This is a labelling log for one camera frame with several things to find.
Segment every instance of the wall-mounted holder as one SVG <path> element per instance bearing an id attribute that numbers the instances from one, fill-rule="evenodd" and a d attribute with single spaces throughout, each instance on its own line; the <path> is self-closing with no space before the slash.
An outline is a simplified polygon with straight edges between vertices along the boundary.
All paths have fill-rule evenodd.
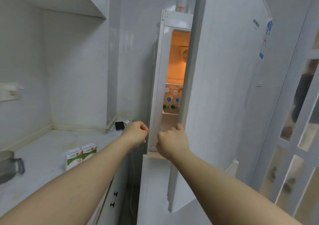
<path id="1" fill-rule="evenodd" d="M 0 83 L 0 101 L 19 99 L 22 89 L 17 82 Z"/>

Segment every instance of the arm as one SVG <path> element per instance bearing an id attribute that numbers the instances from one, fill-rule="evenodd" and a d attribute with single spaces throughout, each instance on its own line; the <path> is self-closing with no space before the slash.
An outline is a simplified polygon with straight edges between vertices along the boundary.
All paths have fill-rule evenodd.
<path id="1" fill-rule="evenodd" d="M 87 224 L 125 155 L 148 133 L 142 122 L 85 162 L 53 179 L 0 218 L 5 224 Z M 82 194 L 89 194 L 83 200 Z"/>
<path id="2" fill-rule="evenodd" d="M 157 150 L 179 170 L 214 224 L 301 225 L 236 178 L 195 156 L 181 124 L 158 133 Z"/>

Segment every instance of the lower cabinet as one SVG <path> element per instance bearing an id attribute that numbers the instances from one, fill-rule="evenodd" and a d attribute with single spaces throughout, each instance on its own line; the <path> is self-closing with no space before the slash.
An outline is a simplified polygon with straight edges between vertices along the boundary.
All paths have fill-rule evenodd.
<path id="1" fill-rule="evenodd" d="M 118 167 L 113 178 L 106 199 L 102 204 L 100 217 L 97 219 L 97 225 L 118 224 L 127 185 L 128 171 L 129 156 L 127 155 Z"/>

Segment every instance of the stainless steel pitcher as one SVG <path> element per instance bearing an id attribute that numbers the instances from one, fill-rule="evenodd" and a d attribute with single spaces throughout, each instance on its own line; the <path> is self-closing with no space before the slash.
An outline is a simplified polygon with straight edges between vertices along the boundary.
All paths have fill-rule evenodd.
<path id="1" fill-rule="evenodd" d="M 12 151 L 0 151 L 0 184 L 11 180 L 17 173 L 25 172 L 21 158 L 14 158 Z"/>

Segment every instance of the forearm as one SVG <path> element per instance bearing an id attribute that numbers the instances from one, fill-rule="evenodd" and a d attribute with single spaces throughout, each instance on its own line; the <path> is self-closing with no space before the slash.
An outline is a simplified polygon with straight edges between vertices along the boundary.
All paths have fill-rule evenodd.
<path id="1" fill-rule="evenodd" d="M 173 157 L 172 162 L 214 225 L 300 224 L 258 192 L 189 150 Z"/>
<path id="2" fill-rule="evenodd" d="M 119 138 L 53 179 L 0 219 L 0 224 L 86 224 L 129 151 Z"/>

